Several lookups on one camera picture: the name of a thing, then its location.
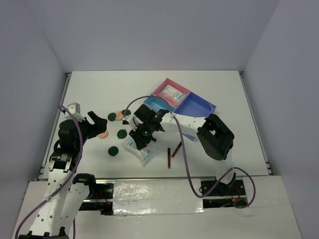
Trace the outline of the cotton pad pack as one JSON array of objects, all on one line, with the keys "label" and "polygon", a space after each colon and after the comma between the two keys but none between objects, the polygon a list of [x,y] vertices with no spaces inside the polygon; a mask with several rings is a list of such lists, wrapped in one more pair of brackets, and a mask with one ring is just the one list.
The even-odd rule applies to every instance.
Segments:
[{"label": "cotton pad pack", "polygon": [[129,137],[122,146],[125,151],[129,152],[140,161],[142,167],[145,167],[153,159],[158,150],[157,147],[152,145],[137,149],[137,145],[131,137]]},{"label": "cotton pad pack", "polygon": [[176,89],[171,85],[166,85],[159,93],[158,96],[171,101],[174,105],[179,105],[185,98],[186,94]]}]

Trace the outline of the long red lip gloss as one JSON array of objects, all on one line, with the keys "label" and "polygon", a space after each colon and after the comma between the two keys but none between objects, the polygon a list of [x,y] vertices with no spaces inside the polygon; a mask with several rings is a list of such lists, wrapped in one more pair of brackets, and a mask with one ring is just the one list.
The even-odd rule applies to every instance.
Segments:
[{"label": "long red lip gloss", "polygon": [[171,169],[171,148],[167,148],[167,168]]}]

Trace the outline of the slanted red lip gloss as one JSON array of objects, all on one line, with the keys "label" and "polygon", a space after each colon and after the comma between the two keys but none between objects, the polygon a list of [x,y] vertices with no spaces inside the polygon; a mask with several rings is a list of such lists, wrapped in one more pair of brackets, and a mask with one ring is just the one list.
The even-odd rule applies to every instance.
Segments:
[{"label": "slanted red lip gloss", "polygon": [[178,144],[178,146],[176,147],[176,149],[174,150],[174,152],[172,153],[171,157],[174,158],[176,156],[176,154],[178,153],[179,149],[181,148],[182,146],[182,142],[180,142]]}]

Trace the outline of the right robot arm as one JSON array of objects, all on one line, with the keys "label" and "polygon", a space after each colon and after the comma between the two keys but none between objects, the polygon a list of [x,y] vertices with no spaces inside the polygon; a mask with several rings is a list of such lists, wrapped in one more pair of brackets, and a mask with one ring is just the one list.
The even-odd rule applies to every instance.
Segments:
[{"label": "right robot arm", "polygon": [[223,195],[234,189],[236,174],[233,169],[231,149],[234,145],[234,134],[215,114],[207,117],[191,117],[175,114],[169,110],[160,109],[157,112],[141,105],[133,114],[124,117],[124,124],[132,128],[129,132],[138,150],[146,148],[154,141],[154,132],[177,132],[180,135],[181,148],[189,183],[192,182],[186,155],[184,136],[196,137],[203,151],[217,163],[216,181],[205,193],[195,196],[207,197],[215,188]]}]

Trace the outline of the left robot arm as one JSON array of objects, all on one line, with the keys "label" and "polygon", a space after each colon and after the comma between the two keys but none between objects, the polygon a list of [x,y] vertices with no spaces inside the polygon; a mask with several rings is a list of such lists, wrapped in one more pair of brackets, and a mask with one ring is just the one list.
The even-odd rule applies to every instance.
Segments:
[{"label": "left robot arm", "polygon": [[107,120],[93,111],[82,116],[64,109],[69,118],[61,122],[58,140],[49,159],[49,172],[43,201],[21,221],[16,239],[67,239],[85,198],[98,192],[95,176],[76,173],[84,143],[107,129]]}]

